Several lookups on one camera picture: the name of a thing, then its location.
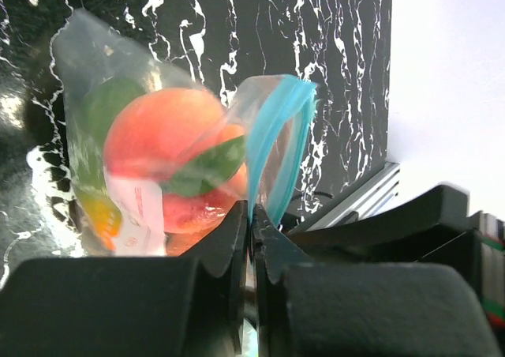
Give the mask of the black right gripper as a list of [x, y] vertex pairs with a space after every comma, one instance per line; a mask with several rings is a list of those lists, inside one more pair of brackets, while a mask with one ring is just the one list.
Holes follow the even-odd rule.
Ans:
[[490, 322], [504, 327], [504, 222], [468, 215], [467, 194], [438, 185], [378, 215], [290, 233], [296, 246], [332, 263], [433, 263], [456, 270], [475, 291]]

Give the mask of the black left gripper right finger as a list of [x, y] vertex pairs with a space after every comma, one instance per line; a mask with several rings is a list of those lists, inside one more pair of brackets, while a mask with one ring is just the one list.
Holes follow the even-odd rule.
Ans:
[[452, 267], [314, 262], [252, 213], [262, 356], [498, 356], [473, 289]]

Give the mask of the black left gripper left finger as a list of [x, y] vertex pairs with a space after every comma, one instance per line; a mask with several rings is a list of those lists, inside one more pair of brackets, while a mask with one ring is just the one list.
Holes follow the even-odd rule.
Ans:
[[38, 258], [1, 292], [4, 356], [233, 356], [248, 206], [178, 257]]

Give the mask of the clear zip bag blue zipper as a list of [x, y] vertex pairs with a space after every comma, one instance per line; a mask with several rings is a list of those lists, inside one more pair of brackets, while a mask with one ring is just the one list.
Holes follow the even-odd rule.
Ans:
[[317, 107], [316, 84], [245, 79], [223, 104], [84, 9], [56, 35], [71, 184], [114, 256], [177, 256], [239, 201], [279, 224]]

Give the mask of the peach toy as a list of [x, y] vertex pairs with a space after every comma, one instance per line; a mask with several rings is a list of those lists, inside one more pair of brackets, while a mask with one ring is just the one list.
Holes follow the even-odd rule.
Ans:
[[113, 175], [148, 177], [152, 164], [175, 161], [224, 115], [210, 92], [166, 88], [128, 104], [115, 118], [103, 149]]

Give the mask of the green orange mango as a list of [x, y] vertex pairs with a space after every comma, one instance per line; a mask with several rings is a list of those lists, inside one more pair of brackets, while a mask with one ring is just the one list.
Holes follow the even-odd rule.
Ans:
[[69, 131], [74, 192], [95, 235], [110, 251], [115, 250], [113, 239], [118, 237], [122, 214], [107, 193], [103, 149], [115, 118], [144, 94], [144, 88], [134, 80], [112, 77], [78, 102]]

